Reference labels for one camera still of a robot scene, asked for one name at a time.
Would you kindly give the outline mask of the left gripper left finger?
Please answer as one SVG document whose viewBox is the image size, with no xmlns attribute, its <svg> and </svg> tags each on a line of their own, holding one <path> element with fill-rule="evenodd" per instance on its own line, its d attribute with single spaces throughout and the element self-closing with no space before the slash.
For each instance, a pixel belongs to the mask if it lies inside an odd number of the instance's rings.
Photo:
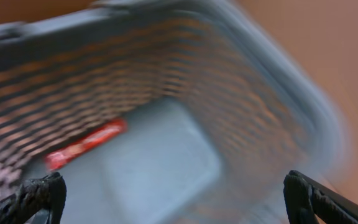
<svg viewBox="0 0 358 224">
<path fill-rule="evenodd" d="M 67 186 L 59 172 L 39 179 L 28 179 L 18 190 L 0 201 L 0 224 L 34 223 L 60 224 Z"/>
</svg>

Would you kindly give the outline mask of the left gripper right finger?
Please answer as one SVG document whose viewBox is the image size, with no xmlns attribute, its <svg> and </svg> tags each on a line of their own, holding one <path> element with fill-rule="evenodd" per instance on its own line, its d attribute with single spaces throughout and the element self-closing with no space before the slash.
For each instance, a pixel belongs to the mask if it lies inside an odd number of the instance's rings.
<svg viewBox="0 0 358 224">
<path fill-rule="evenodd" d="M 306 175 L 291 170 L 283 181 L 290 224 L 358 224 L 358 205 Z"/>
</svg>

